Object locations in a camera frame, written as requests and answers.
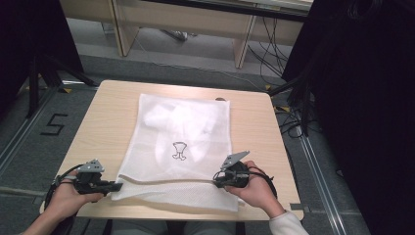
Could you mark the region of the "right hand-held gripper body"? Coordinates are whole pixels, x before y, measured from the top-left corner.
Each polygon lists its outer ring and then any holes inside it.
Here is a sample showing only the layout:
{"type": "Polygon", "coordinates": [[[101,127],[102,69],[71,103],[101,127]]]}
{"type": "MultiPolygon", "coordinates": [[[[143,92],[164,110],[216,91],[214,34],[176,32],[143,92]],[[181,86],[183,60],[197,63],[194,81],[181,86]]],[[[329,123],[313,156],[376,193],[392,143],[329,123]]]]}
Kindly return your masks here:
{"type": "Polygon", "coordinates": [[[229,186],[244,188],[249,182],[249,170],[241,162],[241,159],[248,155],[249,151],[231,154],[225,158],[220,171],[224,175],[221,182],[229,183],[229,186]]]}

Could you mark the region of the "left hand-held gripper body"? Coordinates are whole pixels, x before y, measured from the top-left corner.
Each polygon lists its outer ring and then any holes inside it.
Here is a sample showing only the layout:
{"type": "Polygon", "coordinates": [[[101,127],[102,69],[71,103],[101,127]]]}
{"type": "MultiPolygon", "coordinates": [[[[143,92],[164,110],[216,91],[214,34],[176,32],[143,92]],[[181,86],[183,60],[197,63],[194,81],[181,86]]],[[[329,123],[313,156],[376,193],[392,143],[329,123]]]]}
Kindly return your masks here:
{"type": "Polygon", "coordinates": [[[74,188],[79,194],[101,193],[107,195],[107,192],[98,185],[105,170],[97,159],[81,164],[75,170],[77,175],[74,188]]]}

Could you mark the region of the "white mesh laundry bag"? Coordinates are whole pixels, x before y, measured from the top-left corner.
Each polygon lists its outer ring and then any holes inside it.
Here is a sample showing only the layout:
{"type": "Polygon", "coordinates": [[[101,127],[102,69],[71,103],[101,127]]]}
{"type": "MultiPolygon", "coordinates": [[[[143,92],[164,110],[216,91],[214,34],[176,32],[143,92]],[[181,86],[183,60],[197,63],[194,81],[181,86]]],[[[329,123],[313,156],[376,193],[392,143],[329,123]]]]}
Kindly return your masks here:
{"type": "Polygon", "coordinates": [[[136,126],[116,178],[123,185],[119,192],[112,194],[112,199],[118,201],[136,197],[154,203],[235,212],[238,199],[212,183],[225,158],[231,155],[232,144],[226,156],[209,156],[198,163],[157,160],[156,132],[144,126],[142,117],[159,101],[175,100],[207,101],[151,94],[140,96],[136,126]]]}

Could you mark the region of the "person's right hand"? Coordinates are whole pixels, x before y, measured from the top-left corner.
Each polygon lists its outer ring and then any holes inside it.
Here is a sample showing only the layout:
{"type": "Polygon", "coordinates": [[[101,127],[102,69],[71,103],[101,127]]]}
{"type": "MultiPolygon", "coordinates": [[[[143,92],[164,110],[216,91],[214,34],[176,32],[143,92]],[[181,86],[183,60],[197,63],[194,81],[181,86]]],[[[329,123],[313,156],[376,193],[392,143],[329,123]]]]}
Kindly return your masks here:
{"type": "Polygon", "coordinates": [[[274,196],[266,180],[259,176],[259,167],[253,161],[247,161],[245,165],[253,172],[247,186],[245,188],[226,186],[225,190],[238,196],[250,206],[262,209],[270,218],[285,213],[285,209],[274,196]]]}

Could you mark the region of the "person's left hand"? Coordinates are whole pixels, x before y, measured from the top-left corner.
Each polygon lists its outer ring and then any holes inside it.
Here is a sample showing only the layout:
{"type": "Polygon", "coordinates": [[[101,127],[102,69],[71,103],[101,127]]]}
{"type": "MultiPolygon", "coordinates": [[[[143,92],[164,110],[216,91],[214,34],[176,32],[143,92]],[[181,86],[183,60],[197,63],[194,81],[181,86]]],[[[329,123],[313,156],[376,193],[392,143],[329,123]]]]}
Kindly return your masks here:
{"type": "Polygon", "coordinates": [[[56,188],[52,199],[44,211],[58,219],[67,218],[78,212],[88,203],[96,203],[104,198],[102,193],[79,194],[71,179],[64,179],[56,188]]]}

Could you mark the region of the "white garment with drawing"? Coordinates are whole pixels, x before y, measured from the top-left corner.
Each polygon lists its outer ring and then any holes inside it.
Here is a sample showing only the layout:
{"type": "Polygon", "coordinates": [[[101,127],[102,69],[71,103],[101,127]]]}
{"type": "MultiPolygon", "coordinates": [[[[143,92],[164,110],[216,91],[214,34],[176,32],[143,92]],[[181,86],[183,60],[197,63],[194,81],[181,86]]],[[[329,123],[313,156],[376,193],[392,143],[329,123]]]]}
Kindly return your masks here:
{"type": "Polygon", "coordinates": [[[229,103],[223,101],[159,101],[142,121],[156,132],[158,161],[198,163],[230,153],[229,111],[229,103]]]}

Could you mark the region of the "black tripod stand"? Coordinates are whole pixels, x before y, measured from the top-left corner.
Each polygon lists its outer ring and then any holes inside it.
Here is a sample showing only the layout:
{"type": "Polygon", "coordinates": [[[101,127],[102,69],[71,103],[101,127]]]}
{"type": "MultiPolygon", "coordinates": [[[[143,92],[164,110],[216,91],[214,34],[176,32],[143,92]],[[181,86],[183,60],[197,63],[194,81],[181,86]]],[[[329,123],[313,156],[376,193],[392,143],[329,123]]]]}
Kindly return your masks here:
{"type": "Polygon", "coordinates": [[[58,75],[58,71],[65,71],[77,80],[91,87],[98,87],[99,84],[88,78],[82,72],[77,71],[64,64],[55,57],[39,54],[35,55],[29,63],[29,106],[27,117],[31,118],[39,108],[39,78],[44,79],[49,87],[60,87],[63,81],[58,75]]]}
{"type": "Polygon", "coordinates": [[[267,92],[270,97],[273,97],[289,88],[292,89],[287,101],[292,107],[301,106],[300,130],[305,137],[308,136],[308,101],[310,98],[309,80],[312,77],[312,73],[313,68],[311,66],[306,66],[297,77],[267,92]]]}

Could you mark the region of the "black curtain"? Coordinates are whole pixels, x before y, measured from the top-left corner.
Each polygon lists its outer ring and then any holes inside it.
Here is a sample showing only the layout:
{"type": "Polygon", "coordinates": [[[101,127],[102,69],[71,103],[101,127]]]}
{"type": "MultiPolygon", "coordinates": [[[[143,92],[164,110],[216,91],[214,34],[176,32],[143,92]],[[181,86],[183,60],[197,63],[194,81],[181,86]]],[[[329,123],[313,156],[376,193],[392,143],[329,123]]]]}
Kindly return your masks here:
{"type": "Polygon", "coordinates": [[[415,235],[415,0],[314,0],[283,74],[315,97],[372,235],[415,235]]]}
{"type": "Polygon", "coordinates": [[[60,0],[0,0],[0,115],[11,106],[30,74],[64,70],[83,75],[60,0]]]}

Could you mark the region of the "grey power strip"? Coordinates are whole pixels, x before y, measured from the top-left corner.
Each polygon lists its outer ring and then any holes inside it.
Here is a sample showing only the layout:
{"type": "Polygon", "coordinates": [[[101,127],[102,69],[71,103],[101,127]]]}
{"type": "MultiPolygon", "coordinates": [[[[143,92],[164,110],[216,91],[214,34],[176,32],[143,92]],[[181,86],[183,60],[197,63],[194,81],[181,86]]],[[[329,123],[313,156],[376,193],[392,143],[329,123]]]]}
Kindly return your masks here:
{"type": "Polygon", "coordinates": [[[172,37],[173,39],[185,42],[189,37],[196,37],[196,33],[188,33],[185,31],[177,31],[177,30],[161,30],[161,32],[165,33],[166,35],[172,37]]]}

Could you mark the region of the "light wooden desk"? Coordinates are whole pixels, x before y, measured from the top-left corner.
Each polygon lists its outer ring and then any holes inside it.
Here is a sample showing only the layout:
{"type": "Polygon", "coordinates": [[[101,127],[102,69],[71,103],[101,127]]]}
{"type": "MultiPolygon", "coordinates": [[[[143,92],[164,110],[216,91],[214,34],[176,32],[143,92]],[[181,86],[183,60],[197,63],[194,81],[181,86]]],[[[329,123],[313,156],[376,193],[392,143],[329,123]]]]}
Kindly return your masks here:
{"type": "Polygon", "coordinates": [[[238,69],[251,41],[294,45],[313,1],[60,0],[68,18],[112,24],[121,57],[149,27],[231,38],[238,69]]]}

